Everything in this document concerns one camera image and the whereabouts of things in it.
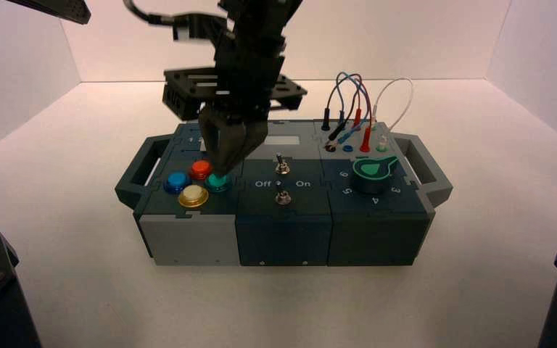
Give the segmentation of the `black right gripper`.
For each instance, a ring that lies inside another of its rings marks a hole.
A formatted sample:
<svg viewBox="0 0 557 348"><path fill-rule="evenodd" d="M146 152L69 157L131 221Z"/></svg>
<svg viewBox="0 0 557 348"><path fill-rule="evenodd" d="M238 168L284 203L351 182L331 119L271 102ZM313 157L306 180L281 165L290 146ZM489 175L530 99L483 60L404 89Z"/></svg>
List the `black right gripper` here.
<svg viewBox="0 0 557 348"><path fill-rule="evenodd" d="M219 88L229 92L227 100L213 102L217 110L204 106L199 114L207 156L219 176L246 159L268 135L265 119L284 63L283 31L282 26L205 28L215 48Z"/></svg>

